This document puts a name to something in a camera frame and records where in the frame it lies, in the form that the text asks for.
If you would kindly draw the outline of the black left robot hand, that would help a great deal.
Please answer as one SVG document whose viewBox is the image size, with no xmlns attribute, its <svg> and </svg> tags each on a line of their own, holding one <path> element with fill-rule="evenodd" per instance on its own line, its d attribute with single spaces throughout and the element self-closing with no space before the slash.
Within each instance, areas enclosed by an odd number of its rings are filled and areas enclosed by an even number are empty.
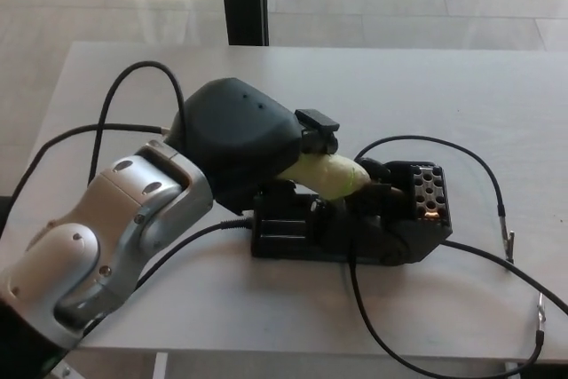
<svg viewBox="0 0 568 379">
<path fill-rule="evenodd" d="M 240 79 L 204 84 L 185 100 L 165 138 L 194 163 L 217 203 L 234 214 L 301 154 L 333 154 L 339 124 L 315 109 L 290 111 Z"/>
</svg>

